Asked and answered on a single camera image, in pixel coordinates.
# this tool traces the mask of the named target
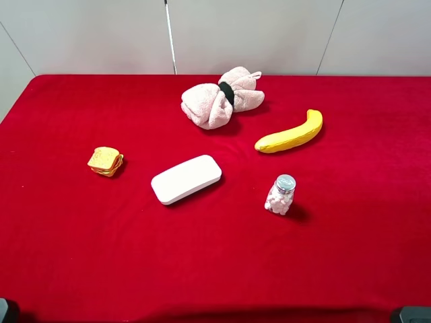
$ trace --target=black hair tie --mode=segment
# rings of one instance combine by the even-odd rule
[[[221,82],[218,87],[223,91],[226,99],[228,99],[229,103],[234,106],[234,90],[230,87],[226,82]]]

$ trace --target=jar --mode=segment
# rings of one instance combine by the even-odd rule
[[[296,181],[290,175],[280,175],[269,190],[265,208],[272,213],[285,215],[294,201]]]

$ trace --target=yellow banana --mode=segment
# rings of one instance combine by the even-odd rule
[[[322,124],[322,114],[317,110],[308,110],[305,123],[296,128],[264,136],[256,142],[255,149],[263,153],[275,153],[302,145],[319,133]]]

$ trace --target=pink towel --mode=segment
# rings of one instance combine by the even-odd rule
[[[219,85],[199,84],[183,93],[181,109],[195,125],[203,129],[224,126],[232,112],[257,108],[265,94],[255,91],[261,72],[250,74],[244,67],[235,67],[224,73]]]

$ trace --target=red table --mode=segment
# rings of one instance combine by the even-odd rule
[[[0,124],[0,297],[38,322],[387,322],[431,306],[431,78],[264,76],[261,107],[204,131],[180,109],[217,76],[46,75]],[[262,136],[324,128],[276,154]],[[87,167],[117,148],[114,178]],[[170,207],[156,174],[222,180]],[[297,181],[286,217],[263,208]]]

